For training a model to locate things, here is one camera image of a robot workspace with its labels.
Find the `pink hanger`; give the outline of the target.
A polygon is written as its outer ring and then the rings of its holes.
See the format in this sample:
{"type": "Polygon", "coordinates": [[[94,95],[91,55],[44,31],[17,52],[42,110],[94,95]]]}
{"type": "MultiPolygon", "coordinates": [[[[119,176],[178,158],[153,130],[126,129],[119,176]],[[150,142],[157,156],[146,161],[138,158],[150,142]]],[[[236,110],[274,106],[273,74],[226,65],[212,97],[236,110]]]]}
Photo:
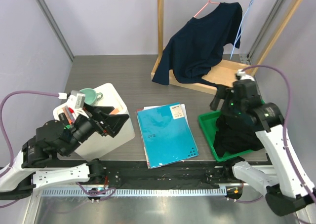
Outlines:
{"type": "Polygon", "coordinates": [[[213,0],[207,0],[206,4],[193,16],[197,18],[204,9],[206,9],[210,4],[220,4],[220,2],[215,2],[213,0]]]}

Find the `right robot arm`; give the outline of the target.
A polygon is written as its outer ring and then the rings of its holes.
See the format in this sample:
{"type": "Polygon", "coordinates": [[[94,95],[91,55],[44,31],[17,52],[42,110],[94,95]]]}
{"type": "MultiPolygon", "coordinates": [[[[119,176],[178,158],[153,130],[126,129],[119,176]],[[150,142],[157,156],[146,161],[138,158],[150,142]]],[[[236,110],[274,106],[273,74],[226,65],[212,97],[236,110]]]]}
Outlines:
{"type": "Polygon", "coordinates": [[[270,209],[282,217],[305,208],[316,201],[316,187],[305,171],[287,135],[286,119],[277,105],[263,103],[256,83],[240,79],[232,87],[219,85],[211,109],[223,100],[221,112],[230,118],[241,119],[250,126],[264,146],[274,166],[276,176],[270,177],[252,167],[248,162],[236,159],[233,165],[223,169],[228,182],[245,181],[260,192],[270,209]]]}

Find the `black flower print t shirt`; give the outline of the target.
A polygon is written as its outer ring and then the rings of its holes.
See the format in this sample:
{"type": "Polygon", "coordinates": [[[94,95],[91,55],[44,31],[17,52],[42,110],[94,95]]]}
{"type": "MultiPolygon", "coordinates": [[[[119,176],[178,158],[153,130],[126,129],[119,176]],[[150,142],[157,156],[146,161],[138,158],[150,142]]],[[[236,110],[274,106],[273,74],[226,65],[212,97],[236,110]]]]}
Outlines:
{"type": "Polygon", "coordinates": [[[252,128],[237,115],[219,111],[213,149],[220,158],[237,157],[264,148],[252,128]]]}

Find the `light blue hanger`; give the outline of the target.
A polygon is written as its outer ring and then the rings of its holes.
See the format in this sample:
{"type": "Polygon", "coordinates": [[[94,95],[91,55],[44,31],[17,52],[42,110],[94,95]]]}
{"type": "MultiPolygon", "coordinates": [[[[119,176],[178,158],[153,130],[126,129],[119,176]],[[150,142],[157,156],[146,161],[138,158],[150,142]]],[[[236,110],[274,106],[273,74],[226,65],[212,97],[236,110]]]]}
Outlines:
{"type": "Polygon", "coordinates": [[[237,43],[240,42],[240,38],[241,38],[241,35],[243,33],[242,25],[243,25],[244,21],[247,19],[248,13],[249,13],[253,3],[254,3],[254,0],[250,0],[246,11],[245,11],[245,13],[243,14],[243,16],[241,18],[241,22],[240,22],[240,25],[239,25],[239,28],[238,28],[238,31],[237,31],[237,35],[236,35],[236,38],[235,38],[235,41],[234,41],[234,44],[233,44],[233,48],[232,48],[232,51],[230,53],[230,60],[233,57],[234,51],[235,51],[235,49],[237,47],[237,43]]]}

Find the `navy blue t shirt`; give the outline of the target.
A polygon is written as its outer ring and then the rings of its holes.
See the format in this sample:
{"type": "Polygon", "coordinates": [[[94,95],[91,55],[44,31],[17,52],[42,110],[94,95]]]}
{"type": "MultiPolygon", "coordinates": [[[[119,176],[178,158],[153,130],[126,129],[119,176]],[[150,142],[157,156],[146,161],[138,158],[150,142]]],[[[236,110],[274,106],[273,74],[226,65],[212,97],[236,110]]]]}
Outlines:
{"type": "Polygon", "coordinates": [[[234,44],[241,18],[242,7],[238,2],[223,2],[204,17],[190,19],[163,50],[152,81],[169,85],[172,71],[179,83],[215,87],[216,83],[203,76],[222,61],[224,46],[234,44]]]}

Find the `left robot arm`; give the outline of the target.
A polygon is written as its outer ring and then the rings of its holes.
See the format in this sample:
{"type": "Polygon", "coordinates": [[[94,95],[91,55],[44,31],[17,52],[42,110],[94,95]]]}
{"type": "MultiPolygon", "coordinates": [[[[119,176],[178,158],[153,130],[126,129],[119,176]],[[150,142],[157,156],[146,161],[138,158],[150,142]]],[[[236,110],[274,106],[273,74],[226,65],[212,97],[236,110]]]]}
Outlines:
{"type": "Polygon", "coordinates": [[[19,200],[45,186],[79,182],[100,184],[106,172],[98,158],[74,167],[60,168],[59,156],[69,156],[94,133],[117,136],[129,120],[128,114],[111,114],[113,107],[83,106],[72,125],[50,120],[36,129],[15,157],[12,165],[0,171],[1,200],[19,200]]]}

